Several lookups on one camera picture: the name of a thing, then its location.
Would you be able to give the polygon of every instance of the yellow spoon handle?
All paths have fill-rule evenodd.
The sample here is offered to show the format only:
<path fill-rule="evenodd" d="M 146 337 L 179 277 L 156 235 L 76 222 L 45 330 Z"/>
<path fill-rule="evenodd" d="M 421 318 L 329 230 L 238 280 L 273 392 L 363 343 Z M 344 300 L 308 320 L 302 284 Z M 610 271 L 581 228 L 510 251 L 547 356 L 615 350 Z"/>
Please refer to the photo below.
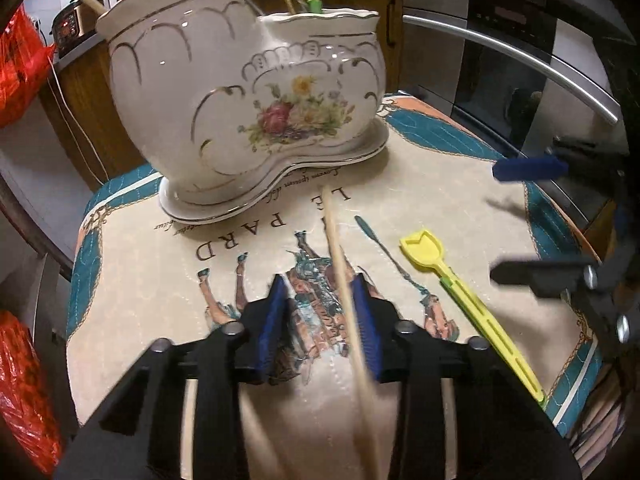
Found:
<path fill-rule="evenodd" d="M 486 305 L 450 269 L 449 272 L 441 274 L 440 283 L 460 308 L 465 311 L 466 316 L 482 336 L 491 343 L 495 351 L 511 367 L 533 398 L 540 405 L 544 404 L 545 392 L 538 378 Z"/>

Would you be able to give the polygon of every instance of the white stripe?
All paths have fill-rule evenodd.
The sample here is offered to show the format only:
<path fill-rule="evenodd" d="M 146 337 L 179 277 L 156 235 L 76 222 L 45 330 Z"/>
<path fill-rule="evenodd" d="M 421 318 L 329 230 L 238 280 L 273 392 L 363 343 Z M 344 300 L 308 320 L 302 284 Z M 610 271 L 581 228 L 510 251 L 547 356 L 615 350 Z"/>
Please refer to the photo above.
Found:
<path fill-rule="evenodd" d="M 562 420 L 562 416 L 571 405 L 572 400 L 574 400 L 575 394 L 578 391 L 578 388 L 580 387 L 580 384 L 582 383 L 582 380 L 584 379 L 585 374 L 587 373 L 589 365 L 591 364 L 591 359 L 593 359 L 593 354 L 595 353 L 597 346 L 598 346 L 598 340 L 596 339 L 595 336 L 593 336 L 593 342 L 591 343 L 591 348 L 589 348 L 587 358 L 584 360 L 582 369 L 580 370 L 580 373 L 578 374 L 578 377 L 575 380 L 574 385 L 569 390 L 569 394 L 566 396 L 566 399 L 564 400 L 564 402 L 562 403 L 562 406 L 560 406 L 560 409 L 558 410 L 558 412 L 556 413 L 556 416 L 554 417 L 554 426 L 557 426 L 560 423 L 560 421 Z"/>
<path fill-rule="evenodd" d="M 137 189 L 140 186 L 144 186 L 145 184 L 148 184 L 149 182 L 157 180 L 158 178 L 161 178 L 161 177 L 162 175 L 156 171 L 155 173 L 152 173 L 149 176 L 146 176 L 145 178 L 141 178 L 139 181 L 136 181 L 133 184 L 130 184 L 130 186 L 123 187 L 121 190 L 116 191 L 114 194 L 112 194 L 111 196 L 108 196 L 104 200 L 101 200 L 96 205 L 94 205 L 91 209 L 89 209 L 86 215 L 84 215 L 84 219 L 82 220 L 82 227 L 84 227 L 84 223 L 86 222 L 87 218 L 89 218 L 89 216 L 91 216 L 96 210 L 100 209 L 103 205 L 109 203 L 114 198 L 124 195 L 129 191 Z"/>

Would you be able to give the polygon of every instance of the black kitchen appliance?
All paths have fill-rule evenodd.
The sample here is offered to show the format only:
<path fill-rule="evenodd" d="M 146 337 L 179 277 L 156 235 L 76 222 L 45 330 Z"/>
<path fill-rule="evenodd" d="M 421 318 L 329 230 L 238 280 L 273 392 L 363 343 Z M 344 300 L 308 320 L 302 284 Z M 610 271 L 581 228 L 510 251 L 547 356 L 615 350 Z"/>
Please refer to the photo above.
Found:
<path fill-rule="evenodd" d="M 53 20 L 51 33 L 58 46 L 58 55 L 66 56 L 76 46 L 95 34 L 98 15 L 80 0 L 71 2 Z"/>

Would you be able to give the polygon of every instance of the table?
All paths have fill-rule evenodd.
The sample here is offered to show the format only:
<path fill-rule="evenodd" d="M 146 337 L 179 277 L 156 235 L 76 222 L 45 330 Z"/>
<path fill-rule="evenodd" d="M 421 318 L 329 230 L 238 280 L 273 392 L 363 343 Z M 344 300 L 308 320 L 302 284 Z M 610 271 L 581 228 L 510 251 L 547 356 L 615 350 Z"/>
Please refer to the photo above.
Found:
<path fill-rule="evenodd" d="M 385 97 L 379 115 L 390 129 L 379 155 L 338 169 L 298 170 L 259 204 L 217 224 L 171 221 L 156 198 L 161 175 L 148 165 L 96 193 L 79 233 L 68 315 L 68 373 L 80 422 L 153 339 L 202 338 L 264 297 L 279 272 L 297 309 L 292 344 L 280 350 L 272 384 L 241 391 L 252 476 L 359 478 L 348 340 L 322 228 L 320 188 L 329 184 L 350 273 L 363 272 L 372 290 L 432 335 L 466 341 L 474 327 L 437 277 L 414 269 L 398 248 L 402 236 L 431 230 L 447 263 L 527 358 L 558 431 L 573 428 L 585 473 L 597 464 L 623 427 L 624 410 L 615 405 L 620 389 L 615 374 L 601 370 L 593 333 L 566 303 L 498 288 L 488 277 L 498 258 L 579 252 L 570 227 L 534 184 L 496 182 L 491 167 L 501 155 L 437 110 L 395 94 Z M 590 397 L 585 410 L 599 373 L 603 395 Z M 379 388 L 381 464 L 390 455 L 397 395 L 396 384 Z M 182 475 L 190 478 L 185 420 Z M 452 477 L 454 456 L 447 456 Z"/>

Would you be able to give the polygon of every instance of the power cord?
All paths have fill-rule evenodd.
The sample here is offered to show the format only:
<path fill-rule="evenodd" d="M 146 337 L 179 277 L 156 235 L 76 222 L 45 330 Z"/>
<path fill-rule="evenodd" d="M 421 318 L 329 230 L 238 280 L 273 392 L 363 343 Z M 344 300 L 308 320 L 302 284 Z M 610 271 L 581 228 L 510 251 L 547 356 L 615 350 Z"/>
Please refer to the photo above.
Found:
<path fill-rule="evenodd" d="M 86 139 L 86 141 L 89 143 L 89 146 L 91 147 L 92 152 L 94 152 L 94 156 L 95 156 L 96 160 L 100 164 L 100 168 L 102 169 L 106 179 L 108 180 L 109 179 L 109 173 L 107 172 L 106 168 L 104 167 L 104 164 L 102 163 L 102 160 L 100 159 L 100 156 L 98 156 L 98 153 L 95 150 L 94 144 L 91 142 L 91 139 L 86 134 L 84 128 L 82 128 L 82 126 L 80 126 L 80 123 L 76 119 L 76 116 L 73 114 L 73 112 L 69 108 L 68 104 L 66 103 L 66 99 L 65 99 L 64 94 L 62 93 L 62 87 L 60 86 L 60 81 L 58 79 L 58 74 L 56 73 L 56 68 L 53 66 L 53 63 L 51 62 L 50 59 L 49 59 L 49 64 L 51 65 L 51 71 L 53 72 L 53 77 L 56 80 L 56 85 L 58 86 L 58 91 L 60 92 L 60 98 L 62 99 L 62 102 L 65 105 L 66 111 L 71 116 L 71 118 L 74 120 L 74 123 L 76 124 L 76 126 L 78 126 L 78 129 L 82 132 L 82 134 L 84 135 L 84 138 Z M 51 81 L 48 78 L 47 78 L 47 84 L 49 85 L 49 89 L 51 90 L 51 94 L 53 95 L 53 99 L 56 102 L 56 106 L 58 107 L 58 110 L 60 111 L 60 115 L 62 116 L 62 119 L 65 121 L 66 127 L 69 128 L 69 131 L 71 132 L 71 137 L 74 140 L 74 143 L 76 144 L 76 148 L 78 148 L 78 152 L 80 153 L 80 156 L 82 157 L 82 160 L 84 161 L 85 166 L 89 170 L 89 173 L 91 173 L 91 175 L 94 177 L 94 179 L 98 183 L 100 183 L 100 185 L 102 186 L 104 184 L 104 182 L 101 181 L 96 176 L 94 171 L 89 166 L 89 163 L 87 162 L 86 158 L 84 157 L 84 153 L 82 152 L 82 149 L 80 148 L 80 144 L 78 144 L 78 140 L 76 139 L 76 135 L 74 134 L 74 131 L 72 130 L 71 125 L 66 120 L 65 114 L 62 111 L 62 108 L 60 107 L 60 103 L 58 102 L 58 98 L 56 97 L 56 92 L 53 89 L 53 86 L 51 86 Z"/>

